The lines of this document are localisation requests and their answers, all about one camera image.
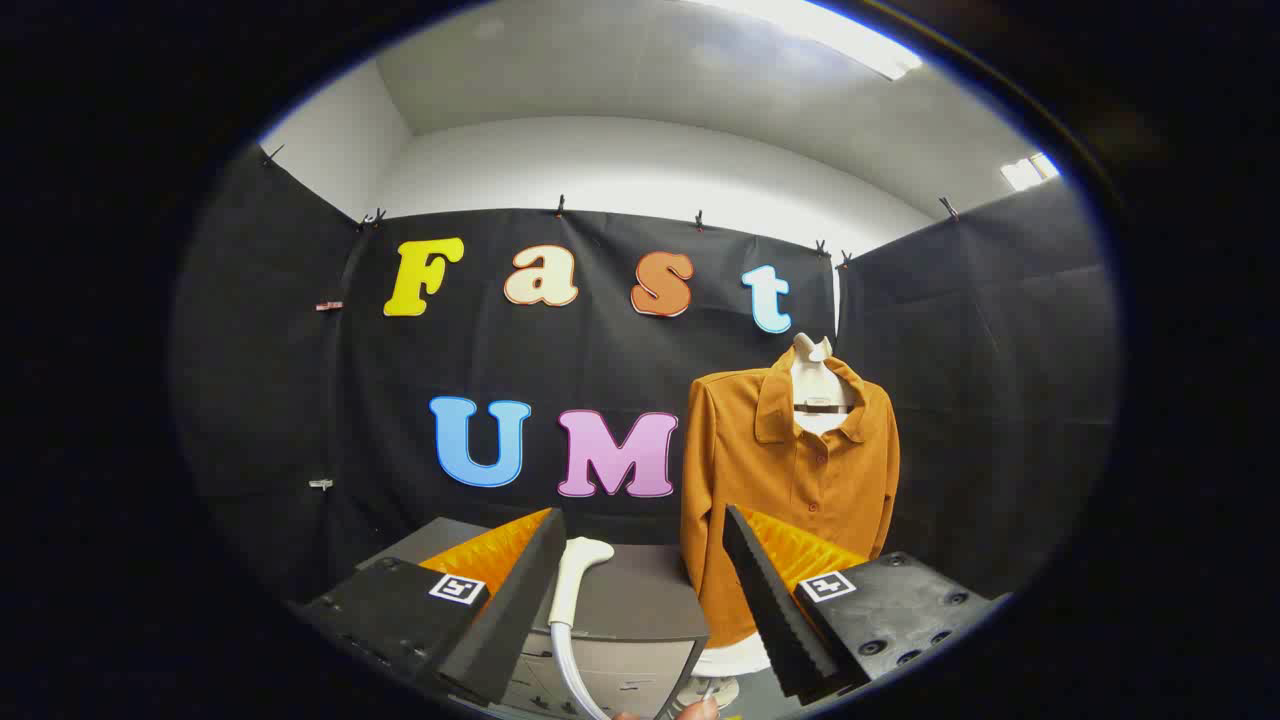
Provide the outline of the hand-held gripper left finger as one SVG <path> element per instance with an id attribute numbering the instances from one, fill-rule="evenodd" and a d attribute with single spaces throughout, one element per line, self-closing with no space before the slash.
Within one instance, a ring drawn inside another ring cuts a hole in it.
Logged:
<path id="1" fill-rule="evenodd" d="M 436 518 L 298 615 L 402 687 L 492 705 L 507 691 L 566 541 L 558 509 L 495 528 Z"/>

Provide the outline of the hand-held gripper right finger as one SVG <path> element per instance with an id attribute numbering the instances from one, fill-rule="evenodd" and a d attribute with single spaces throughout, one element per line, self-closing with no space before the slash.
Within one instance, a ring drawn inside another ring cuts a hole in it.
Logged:
<path id="1" fill-rule="evenodd" d="M 896 675 L 1010 600 L 905 552 L 876 560 L 730 505 L 722 536 L 780 688 L 819 701 Z"/>

